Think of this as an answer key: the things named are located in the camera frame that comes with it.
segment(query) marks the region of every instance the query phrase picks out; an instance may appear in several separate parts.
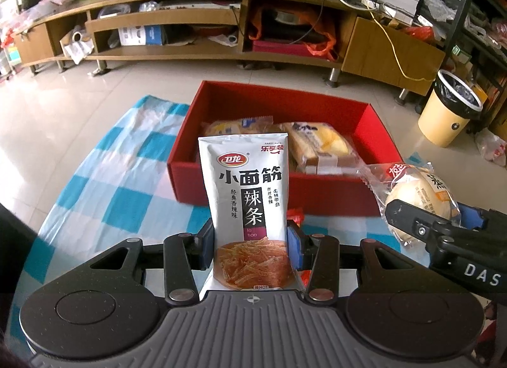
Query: ribbed gray surface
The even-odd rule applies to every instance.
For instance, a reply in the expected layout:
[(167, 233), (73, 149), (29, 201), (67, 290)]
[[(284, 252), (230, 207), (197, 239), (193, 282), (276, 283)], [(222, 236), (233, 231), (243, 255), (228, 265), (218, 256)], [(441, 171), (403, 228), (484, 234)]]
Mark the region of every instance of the ribbed gray surface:
[[(248, 301), (252, 294), (260, 300)], [(306, 305), (290, 291), (210, 291), (200, 304), (170, 311), (152, 337), (123, 355), (92, 362), (38, 355), (32, 363), (37, 368), (476, 367), (465, 357), (415, 364), (378, 355), (356, 341), (334, 311)]]

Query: black trash bag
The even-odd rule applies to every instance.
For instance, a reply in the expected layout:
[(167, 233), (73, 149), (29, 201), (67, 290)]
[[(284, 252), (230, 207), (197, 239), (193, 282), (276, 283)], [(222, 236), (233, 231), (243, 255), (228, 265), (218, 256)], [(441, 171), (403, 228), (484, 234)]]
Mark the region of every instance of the black trash bag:
[(448, 71), (440, 70), (435, 79), (435, 93), (447, 109), (464, 119), (479, 119), (482, 103), (468, 85)]

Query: red oval logo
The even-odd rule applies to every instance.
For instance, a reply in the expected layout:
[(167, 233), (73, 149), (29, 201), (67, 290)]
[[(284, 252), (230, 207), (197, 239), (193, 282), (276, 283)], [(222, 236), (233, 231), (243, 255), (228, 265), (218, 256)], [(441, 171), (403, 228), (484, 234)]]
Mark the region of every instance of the red oval logo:
[(227, 168), (237, 168), (246, 164), (248, 162), (248, 157), (238, 152), (230, 152), (220, 155), (217, 160), (221, 165)]

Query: tile floor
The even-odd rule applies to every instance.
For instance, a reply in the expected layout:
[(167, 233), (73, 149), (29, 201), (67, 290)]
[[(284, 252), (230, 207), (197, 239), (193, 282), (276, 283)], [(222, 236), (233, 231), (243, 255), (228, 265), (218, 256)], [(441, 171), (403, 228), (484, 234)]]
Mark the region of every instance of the tile floor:
[(59, 74), (51, 65), (37, 76), (28, 70), (0, 85), (0, 203), (39, 230), (75, 169), (110, 127), (139, 98), (152, 94), (191, 103), (203, 79), (282, 86), (369, 102), (403, 157), (418, 151), (466, 204), (507, 212), (507, 170), (479, 155), (461, 133), (446, 149), (424, 138), (412, 105), (394, 102), (397, 88), (342, 75), (326, 86), (324, 69), (287, 66), (245, 71), (234, 62), (149, 61), (113, 63), (92, 78), (94, 62)]

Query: yellow trash can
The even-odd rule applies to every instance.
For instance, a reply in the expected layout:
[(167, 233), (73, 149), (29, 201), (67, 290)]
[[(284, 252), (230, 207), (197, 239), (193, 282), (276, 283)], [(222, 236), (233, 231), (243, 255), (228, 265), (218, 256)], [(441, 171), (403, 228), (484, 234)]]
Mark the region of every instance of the yellow trash can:
[(457, 76), (440, 70), (434, 89), (419, 118), (419, 129), (435, 145), (445, 148), (471, 119), (481, 115), (482, 103)]

